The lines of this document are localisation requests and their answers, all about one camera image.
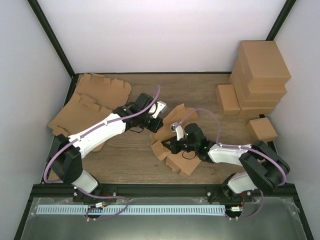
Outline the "cardboard box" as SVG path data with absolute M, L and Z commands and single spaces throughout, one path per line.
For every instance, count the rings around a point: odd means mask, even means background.
M 176 106 L 164 119 L 163 126 L 150 134 L 151 149 L 157 159 L 165 161 L 172 171 L 183 177 L 190 176 L 201 160 L 188 144 L 184 127 L 195 123 L 197 113 L 183 103 Z

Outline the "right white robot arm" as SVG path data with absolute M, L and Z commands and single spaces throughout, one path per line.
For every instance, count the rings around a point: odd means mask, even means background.
M 162 141 L 162 145 L 172 154 L 194 152 L 203 162 L 244 168 L 244 172 L 231 174 L 221 185 L 221 194 L 229 202 L 250 190 L 272 194 L 287 182 L 289 165 L 261 140 L 246 145 L 222 144 L 208 140 L 196 123 L 184 128 L 173 123 L 170 130 L 175 136 Z

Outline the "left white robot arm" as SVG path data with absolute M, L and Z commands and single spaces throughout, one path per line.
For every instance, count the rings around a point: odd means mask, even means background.
M 165 111 L 166 103 L 157 97 L 141 93 L 134 102 L 117 107 L 105 119 L 79 133 L 55 139 L 46 170 L 53 171 L 64 184 L 71 184 L 84 192 L 89 201 L 97 202 L 102 196 L 100 183 L 83 169 L 83 159 L 107 140 L 121 135 L 132 128 L 147 129 L 156 133 L 162 126 L 159 116 Z

